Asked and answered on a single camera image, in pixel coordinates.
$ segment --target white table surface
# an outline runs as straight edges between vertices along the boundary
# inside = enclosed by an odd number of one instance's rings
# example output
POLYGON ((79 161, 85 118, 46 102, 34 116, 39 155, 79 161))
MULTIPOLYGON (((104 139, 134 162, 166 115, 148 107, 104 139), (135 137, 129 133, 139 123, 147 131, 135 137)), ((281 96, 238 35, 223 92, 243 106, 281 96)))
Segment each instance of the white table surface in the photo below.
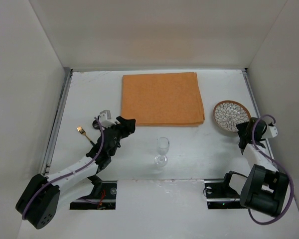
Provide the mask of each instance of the white table surface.
MULTIPOLYGON (((103 180, 119 180, 115 210, 63 208, 41 230, 23 221, 18 239, 299 239, 295 201, 277 223, 260 226, 245 209, 209 210, 202 194, 203 181, 199 179, 222 178, 229 170, 246 175, 250 172, 238 148, 238 137, 221 130, 212 117, 214 106, 222 100, 241 102, 256 116, 240 70, 74 73, 51 172, 75 163, 90 150, 90 143, 77 132, 77 126, 96 141, 100 133, 91 126, 94 116, 104 109, 111 110, 112 116, 120 115, 124 74, 186 71, 197 72, 205 123, 199 127, 137 127, 134 134, 121 141, 122 148, 112 163, 98 174, 103 180), (170 139, 169 162, 161 171, 153 164, 159 136, 170 139)), ((260 213, 254 216, 260 221, 270 219, 260 213)))
POLYGON ((121 140, 122 147, 110 165, 98 174, 103 180, 129 179, 206 179, 222 178, 230 170, 248 175, 250 168, 238 147, 236 133, 226 132, 214 121, 213 109, 223 100, 242 103, 256 116, 241 70, 145 70, 75 72, 64 109, 50 173, 57 172, 82 158, 90 149, 88 140, 77 132, 82 126, 97 141, 100 132, 92 128, 94 117, 110 110, 115 118, 121 113, 122 76, 128 74, 197 72, 204 103, 204 124, 199 127, 137 126, 134 134, 121 140), (170 141, 168 164, 154 165, 156 139, 170 141))
POLYGON ((18 239, 299 239, 294 201, 281 220, 260 226, 246 209, 207 209, 202 189, 202 180, 121 180, 115 210, 63 208, 40 230, 22 222, 18 239))

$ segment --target red wire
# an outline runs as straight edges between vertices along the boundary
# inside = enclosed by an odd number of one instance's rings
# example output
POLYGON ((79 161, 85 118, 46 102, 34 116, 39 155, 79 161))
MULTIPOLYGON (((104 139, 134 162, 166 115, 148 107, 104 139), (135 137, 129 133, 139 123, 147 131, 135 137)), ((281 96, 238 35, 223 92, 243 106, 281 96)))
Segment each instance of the red wire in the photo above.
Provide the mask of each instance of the red wire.
POLYGON ((98 209, 98 208, 100 207, 101 202, 102 202, 102 200, 103 200, 104 198, 105 198, 105 190, 103 189, 103 191, 101 192, 101 199, 100 199, 99 204, 98 204, 98 206, 97 206, 96 209, 98 209))

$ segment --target folded orange cloth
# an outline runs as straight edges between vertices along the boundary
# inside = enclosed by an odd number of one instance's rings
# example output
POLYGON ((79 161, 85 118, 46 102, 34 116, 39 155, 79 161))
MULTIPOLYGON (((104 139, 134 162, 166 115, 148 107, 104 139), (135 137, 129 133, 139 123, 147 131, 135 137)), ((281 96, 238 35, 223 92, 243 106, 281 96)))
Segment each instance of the folded orange cloth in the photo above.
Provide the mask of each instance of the folded orange cloth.
POLYGON ((122 112, 137 125, 197 126, 205 120, 194 72, 123 76, 122 112))

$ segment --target white wall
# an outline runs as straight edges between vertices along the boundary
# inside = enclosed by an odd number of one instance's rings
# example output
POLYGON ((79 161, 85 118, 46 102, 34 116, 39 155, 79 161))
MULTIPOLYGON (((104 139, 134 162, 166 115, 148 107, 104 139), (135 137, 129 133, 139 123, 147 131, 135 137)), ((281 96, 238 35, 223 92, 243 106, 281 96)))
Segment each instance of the white wall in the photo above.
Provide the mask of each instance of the white wall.
POLYGON ((14 209, 38 172, 64 71, 28 0, 0 0, 0 239, 15 239, 14 209))
POLYGON ((72 68, 248 67, 286 0, 30 0, 72 68))
POLYGON ((248 75, 260 112, 277 118, 271 146, 294 178, 299 206, 299 0, 288 0, 248 75))

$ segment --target glass base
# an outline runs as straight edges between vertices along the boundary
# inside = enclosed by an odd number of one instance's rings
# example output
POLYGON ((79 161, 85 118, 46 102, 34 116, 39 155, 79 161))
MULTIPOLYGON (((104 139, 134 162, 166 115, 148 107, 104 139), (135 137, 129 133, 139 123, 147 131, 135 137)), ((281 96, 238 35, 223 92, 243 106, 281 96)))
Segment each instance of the glass base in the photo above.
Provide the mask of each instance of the glass base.
POLYGON ((165 165, 167 165, 168 159, 166 157, 166 155, 158 155, 155 157, 155 164, 158 167, 164 167, 165 165))

